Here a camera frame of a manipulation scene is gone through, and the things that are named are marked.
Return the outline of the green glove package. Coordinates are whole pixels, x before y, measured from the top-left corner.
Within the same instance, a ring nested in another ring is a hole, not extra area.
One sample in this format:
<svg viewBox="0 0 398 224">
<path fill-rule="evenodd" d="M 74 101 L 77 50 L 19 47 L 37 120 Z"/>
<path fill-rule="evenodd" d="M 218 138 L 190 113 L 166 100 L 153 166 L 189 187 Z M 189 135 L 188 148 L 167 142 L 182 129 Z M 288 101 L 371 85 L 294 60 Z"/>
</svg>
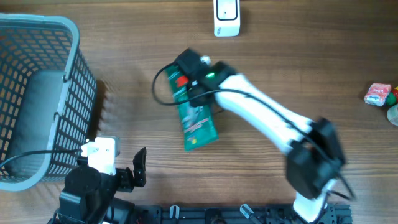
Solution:
<svg viewBox="0 0 398 224">
<path fill-rule="evenodd" d="M 165 69 L 169 79 L 172 97 L 175 102 L 188 99 L 186 84 L 188 79 L 182 75 L 177 66 Z M 208 105 L 192 107 L 189 102 L 177 105 L 182 131 L 184 149 L 192 151 L 218 140 L 218 132 L 213 122 Z"/>
</svg>

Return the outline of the red small packet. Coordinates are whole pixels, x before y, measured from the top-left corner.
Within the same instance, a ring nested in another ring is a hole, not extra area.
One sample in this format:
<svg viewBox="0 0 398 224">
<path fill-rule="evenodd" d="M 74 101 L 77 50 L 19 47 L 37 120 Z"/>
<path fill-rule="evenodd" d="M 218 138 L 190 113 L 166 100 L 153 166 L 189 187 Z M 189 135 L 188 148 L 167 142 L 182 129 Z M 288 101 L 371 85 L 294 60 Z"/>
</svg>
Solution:
<svg viewBox="0 0 398 224">
<path fill-rule="evenodd" d="M 373 83 L 364 96 L 364 102 L 369 105 L 383 106 L 390 91 L 390 84 Z"/>
</svg>

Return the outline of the clear jar green lid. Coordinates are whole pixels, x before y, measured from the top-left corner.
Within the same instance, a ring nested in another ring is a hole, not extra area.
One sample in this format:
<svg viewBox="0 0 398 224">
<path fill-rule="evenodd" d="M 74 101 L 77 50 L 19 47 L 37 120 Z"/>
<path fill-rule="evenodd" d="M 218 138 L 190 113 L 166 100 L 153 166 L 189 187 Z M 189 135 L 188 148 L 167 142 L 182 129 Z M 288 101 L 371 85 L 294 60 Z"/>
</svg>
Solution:
<svg viewBox="0 0 398 224">
<path fill-rule="evenodd" d="M 396 104 L 388 109 L 387 119 L 394 126 L 398 126 L 398 104 Z"/>
</svg>

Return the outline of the yellow bottle green cap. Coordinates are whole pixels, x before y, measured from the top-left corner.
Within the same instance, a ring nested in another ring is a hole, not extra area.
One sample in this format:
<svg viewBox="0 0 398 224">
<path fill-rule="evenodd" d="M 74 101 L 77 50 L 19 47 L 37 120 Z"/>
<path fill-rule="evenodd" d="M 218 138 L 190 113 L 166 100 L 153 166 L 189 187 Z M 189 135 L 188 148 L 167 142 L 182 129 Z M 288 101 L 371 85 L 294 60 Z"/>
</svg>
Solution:
<svg viewBox="0 0 398 224">
<path fill-rule="evenodd" d="M 397 102 L 398 102 L 398 89 L 397 87 L 395 87 L 390 91 L 390 93 L 386 97 L 385 105 L 394 106 L 397 104 Z"/>
</svg>

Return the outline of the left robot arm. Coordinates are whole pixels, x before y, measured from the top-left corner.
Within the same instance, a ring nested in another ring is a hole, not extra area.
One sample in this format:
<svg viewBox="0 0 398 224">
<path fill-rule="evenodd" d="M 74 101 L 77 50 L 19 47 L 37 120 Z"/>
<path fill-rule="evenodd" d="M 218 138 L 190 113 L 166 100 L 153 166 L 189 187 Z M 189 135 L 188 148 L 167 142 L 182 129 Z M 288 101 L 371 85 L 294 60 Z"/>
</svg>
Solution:
<svg viewBox="0 0 398 224">
<path fill-rule="evenodd" d="M 142 148 L 133 159 L 134 169 L 116 169 L 116 174 L 100 173 L 79 156 L 78 167 L 65 178 L 60 207 L 49 223 L 136 223 L 131 202 L 116 198 L 116 192 L 132 192 L 146 184 L 147 149 Z"/>
</svg>

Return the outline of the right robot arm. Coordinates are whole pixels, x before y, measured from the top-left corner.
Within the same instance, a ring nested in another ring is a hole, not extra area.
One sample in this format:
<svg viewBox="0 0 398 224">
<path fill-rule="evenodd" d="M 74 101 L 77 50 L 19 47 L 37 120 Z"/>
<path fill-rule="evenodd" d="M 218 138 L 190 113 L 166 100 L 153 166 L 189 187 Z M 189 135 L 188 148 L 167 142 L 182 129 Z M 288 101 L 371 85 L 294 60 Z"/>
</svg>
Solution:
<svg viewBox="0 0 398 224">
<path fill-rule="evenodd" d="M 298 218 L 313 223 L 321 218 L 346 158 L 329 120 L 306 118 L 256 88 L 244 74 L 219 61 L 214 64 L 192 49 L 174 61 L 188 79 L 188 102 L 202 106 L 214 101 L 269 138 L 285 156 L 285 176 L 296 191 L 292 208 Z"/>
</svg>

